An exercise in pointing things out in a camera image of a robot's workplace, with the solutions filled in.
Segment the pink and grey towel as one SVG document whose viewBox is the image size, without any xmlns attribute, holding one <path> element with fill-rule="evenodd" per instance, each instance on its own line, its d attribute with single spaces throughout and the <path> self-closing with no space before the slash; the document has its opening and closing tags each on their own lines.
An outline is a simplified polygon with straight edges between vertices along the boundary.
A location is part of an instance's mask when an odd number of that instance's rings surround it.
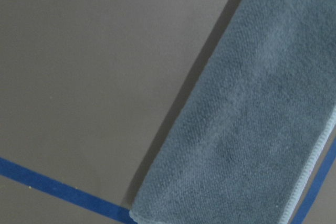
<svg viewBox="0 0 336 224">
<path fill-rule="evenodd" d="M 241 0 L 130 216 L 287 223 L 334 127 L 335 0 Z"/>
</svg>

